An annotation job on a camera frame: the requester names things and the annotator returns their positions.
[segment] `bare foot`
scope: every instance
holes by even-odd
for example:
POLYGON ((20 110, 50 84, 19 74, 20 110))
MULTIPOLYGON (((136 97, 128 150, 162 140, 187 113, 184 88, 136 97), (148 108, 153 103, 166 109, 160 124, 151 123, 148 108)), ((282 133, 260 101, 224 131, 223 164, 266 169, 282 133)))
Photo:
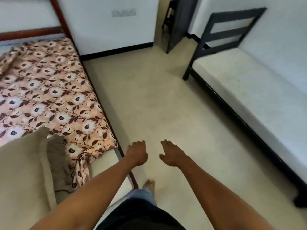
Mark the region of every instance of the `bare foot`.
POLYGON ((151 190, 151 192, 154 194, 154 181, 153 180, 148 179, 143 185, 143 188, 145 187, 148 187, 151 190))

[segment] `person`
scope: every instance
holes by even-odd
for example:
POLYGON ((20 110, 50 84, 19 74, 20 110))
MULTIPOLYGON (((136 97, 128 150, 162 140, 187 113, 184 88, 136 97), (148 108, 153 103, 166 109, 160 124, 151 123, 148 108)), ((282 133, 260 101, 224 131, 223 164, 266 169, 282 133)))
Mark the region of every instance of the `person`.
MULTIPOLYGON (((182 171, 215 230, 273 229, 259 213, 202 170, 177 145, 168 140, 161 144, 165 154, 159 155, 160 159, 182 171)), ((70 195, 31 230, 92 230, 128 173, 143 165, 147 158, 145 141, 133 142, 122 160, 70 195)), ((170 214, 157 207, 153 195, 154 182, 147 181, 144 189, 134 191, 97 230, 184 229, 170 214)))

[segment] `dark shirt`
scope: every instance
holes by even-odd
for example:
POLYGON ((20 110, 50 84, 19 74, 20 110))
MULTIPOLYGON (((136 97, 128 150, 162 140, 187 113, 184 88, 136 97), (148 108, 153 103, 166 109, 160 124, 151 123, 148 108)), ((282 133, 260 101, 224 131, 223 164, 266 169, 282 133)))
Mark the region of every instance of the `dark shirt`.
POLYGON ((140 198, 130 198, 112 211, 97 230, 185 230, 170 214, 140 198))

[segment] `person's right arm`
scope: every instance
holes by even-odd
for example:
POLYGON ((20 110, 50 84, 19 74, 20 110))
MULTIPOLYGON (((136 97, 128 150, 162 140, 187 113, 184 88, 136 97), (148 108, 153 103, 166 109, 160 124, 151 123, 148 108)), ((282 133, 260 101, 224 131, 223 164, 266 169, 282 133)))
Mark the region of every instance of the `person's right arm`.
POLYGON ((215 230, 273 230, 269 223, 239 196, 206 173, 177 145, 161 142, 160 159, 178 167, 189 182, 215 230))

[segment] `door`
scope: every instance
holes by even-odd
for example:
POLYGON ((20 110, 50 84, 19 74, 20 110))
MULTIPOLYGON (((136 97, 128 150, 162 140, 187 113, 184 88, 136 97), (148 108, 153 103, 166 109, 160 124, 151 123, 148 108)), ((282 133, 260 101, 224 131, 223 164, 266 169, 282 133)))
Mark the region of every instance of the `door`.
POLYGON ((197 1, 198 0, 178 0, 175 20, 166 53, 169 53, 188 31, 197 1))

